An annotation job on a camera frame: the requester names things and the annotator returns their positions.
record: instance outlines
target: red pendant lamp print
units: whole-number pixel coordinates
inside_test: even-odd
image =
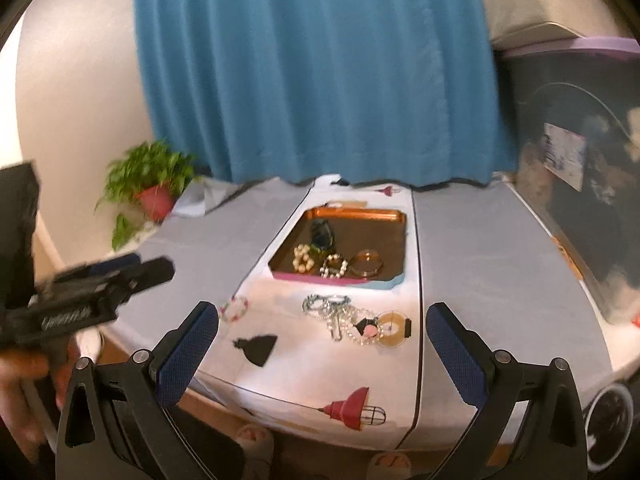
[[[386,187],[383,187],[382,189],[377,189],[376,191],[378,193],[382,193],[383,195],[389,196],[389,197],[395,195],[396,193],[400,193],[400,190],[396,189],[393,186],[386,186]]]
[[[385,410],[367,405],[368,395],[368,388],[359,388],[346,400],[334,400],[324,408],[318,408],[318,411],[356,431],[362,431],[364,426],[380,426],[386,421]]]

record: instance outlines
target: table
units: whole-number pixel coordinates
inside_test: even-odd
[[[449,447],[475,412],[424,336],[424,314],[436,301],[445,301],[490,348],[508,349],[522,362],[566,358],[584,404],[615,375],[589,298],[508,184],[418,192],[336,181],[328,175],[292,186],[274,179],[204,218],[167,219],[139,250],[143,258],[171,257],[174,280],[133,298],[104,329],[108,337],[126,352],[153,348],[198,301],[220,306],[241,294],[250,302],[247,314],[221,324],[192,388],[276,430],[364,449]],[[275,280],[267,263],[303,212],[345,200],[407,215],[404,281],[391,290],[347,292]],[[302,313],[311,293],[349,294],[356,306],[401,312],[412,320],[411,337],[396,348],[333,342],[322,323]],[[268,333],[278,340],[263,368],[233,345]],[[371,409],[364,415],[374,409],[384,423],[351,429],[353,414],[340,420],[345,410],[334,404],[347,399],[356,414],[366,402]],[[523,412],[516,407],[503,442],[513,440]]]

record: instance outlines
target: purple lid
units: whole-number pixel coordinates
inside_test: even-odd
[[[595,36],[593,38],[571,38],[570,40],[555,40],[545,43],[535,43],[521,46],[503,53],[505,58],[529,56],[530,54],[545,54],[547,52],[591,52],[604,54],[620,60],[640,57],[640,45],[634,38],[615,38],[609,36]]]

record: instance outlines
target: potted plant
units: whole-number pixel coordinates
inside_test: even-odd
[[[124,158],[109,163],[104,195],[98,204],[107,200],[141,205],[150,220],[161,222],[193,179],[193,159],[193,155],[172,152],[163,140],[143,142],[128,150]],[[124,245],[138,229],[123,214],[118,215],[114,249]]]

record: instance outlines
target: red flower pot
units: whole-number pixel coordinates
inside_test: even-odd
[[[175,199],[171,196],[169,188],[164,184],[150,187],[138,193],[136,198],[140,200],[146,215],[154,222],[161,222],[174,208]]]

